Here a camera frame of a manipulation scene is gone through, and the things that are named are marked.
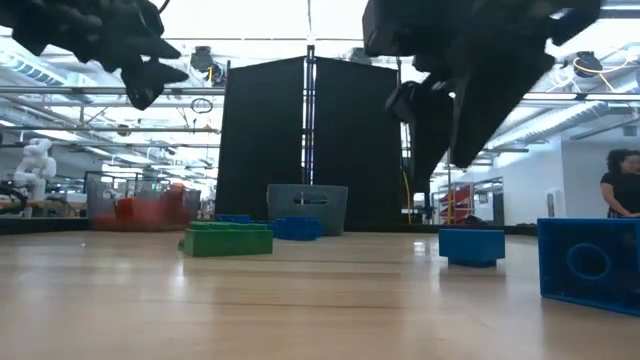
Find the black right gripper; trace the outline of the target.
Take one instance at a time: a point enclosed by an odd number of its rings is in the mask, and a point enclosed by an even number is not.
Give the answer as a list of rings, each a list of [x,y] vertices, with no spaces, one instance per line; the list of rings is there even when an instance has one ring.
[[[446,88],[408,81],[385,109],[409,125],[410,186],[429,191],[430,177],[451,147],[451,162],[471,165],[478,153],[548,72],[555,58],[546,43],[562,45],[600,17],[600,0],[435,0],[431,33],[421,33],[414,67],[443,79],[468,76],[454,106]]]

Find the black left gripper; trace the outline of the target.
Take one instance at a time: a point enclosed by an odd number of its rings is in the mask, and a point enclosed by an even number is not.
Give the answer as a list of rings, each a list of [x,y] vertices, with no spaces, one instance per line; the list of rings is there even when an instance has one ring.
[[[159,9],[149,0],[0,0],[0,26],[11,28],[13,40],[36,56],[54,45],[82,63],[122,68],[126,95],[138,110],[167,84],[189,78],[157,59],[177,59],[181,52],[161,38]],[[140,61],[144,56],[152,58]]]

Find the green 2x4 toy brick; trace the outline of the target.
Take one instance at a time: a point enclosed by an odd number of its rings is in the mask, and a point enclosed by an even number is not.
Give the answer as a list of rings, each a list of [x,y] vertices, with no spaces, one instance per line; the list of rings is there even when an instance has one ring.
[[[178,250],[190,257],[271,254],[273,233],[267,229],[187,229]]]

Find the blue 2x4 toy brick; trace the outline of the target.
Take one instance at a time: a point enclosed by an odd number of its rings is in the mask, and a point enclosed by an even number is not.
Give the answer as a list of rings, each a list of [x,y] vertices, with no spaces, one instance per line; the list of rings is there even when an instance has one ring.
[[[273,223],[275,238],[292,241],[313,241],[322,236],[323,229],[316,217],[286,216]]]

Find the red rack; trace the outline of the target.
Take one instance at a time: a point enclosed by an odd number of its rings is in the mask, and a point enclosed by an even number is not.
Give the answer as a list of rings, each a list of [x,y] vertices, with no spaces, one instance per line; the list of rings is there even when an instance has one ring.
[[[470,185],[455,186],[451,192],[447,190],[440,196],[440,215],[447,219],[462,219],[471,214],[472,188]]]

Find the translucent grey plastic bin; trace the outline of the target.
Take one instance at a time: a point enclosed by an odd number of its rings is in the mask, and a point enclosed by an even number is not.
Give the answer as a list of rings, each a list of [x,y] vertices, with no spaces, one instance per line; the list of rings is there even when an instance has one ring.
[[[99,231],[184,230],[200,208],[199,190],[144,173],[87,171],[84,190],[90,227]]]
[[[267,187],[268,216],[315,217],[324,234],[340,236],[344,232],[348,188],[307,184],[270,184]]]

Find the white humanoid robot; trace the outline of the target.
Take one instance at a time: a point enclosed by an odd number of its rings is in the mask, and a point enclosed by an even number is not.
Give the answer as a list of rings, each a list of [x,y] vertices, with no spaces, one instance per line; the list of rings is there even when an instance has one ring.
[[[49,156],[51,147],[52,141],[46,138],[33,138],[23,147],[23,158],[14,171],[13,182],[17,187],[27,187],[31,200],[44,200],[46,183],[56,176],[56,160]]]

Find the person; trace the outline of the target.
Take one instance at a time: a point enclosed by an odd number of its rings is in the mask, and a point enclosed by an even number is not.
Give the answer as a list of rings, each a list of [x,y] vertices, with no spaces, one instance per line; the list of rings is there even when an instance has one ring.
[[[608,218],[640,218],[640,151],[611,150],[600,180]]]

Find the black curved machine part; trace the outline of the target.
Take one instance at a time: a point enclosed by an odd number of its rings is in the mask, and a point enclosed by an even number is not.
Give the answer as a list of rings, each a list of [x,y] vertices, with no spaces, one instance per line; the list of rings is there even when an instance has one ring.
[[[0,195],[8,196],[11,202],[9,207],[0,208],[0,215],[18,214],[27,207],[28,198],[18,190],[0,185]]]

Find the silver ceiling duct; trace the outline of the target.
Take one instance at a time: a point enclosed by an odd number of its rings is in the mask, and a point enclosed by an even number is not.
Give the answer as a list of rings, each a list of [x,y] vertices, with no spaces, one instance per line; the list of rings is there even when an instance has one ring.
[[[493,138],[485,145],[485,149],[493,150],[514,143],[532,143],[607,115],[631,115],[636,113],[636,102],[622,104],[588,101],[557,111],[550,111],[536,117],[511,131]]]
[[[66,79],[41,65],[28,62],[23,56],[0,49],[0,67],[24,75],[45,86],[63,86]]]

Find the white wall box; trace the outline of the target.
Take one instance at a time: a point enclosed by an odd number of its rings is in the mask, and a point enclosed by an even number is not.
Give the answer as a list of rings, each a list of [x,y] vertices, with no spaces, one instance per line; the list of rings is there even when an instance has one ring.
[[[559,189],[549,189],[546,192],[547,216],[555,218],[562,213],[561,204],[562,191]]]

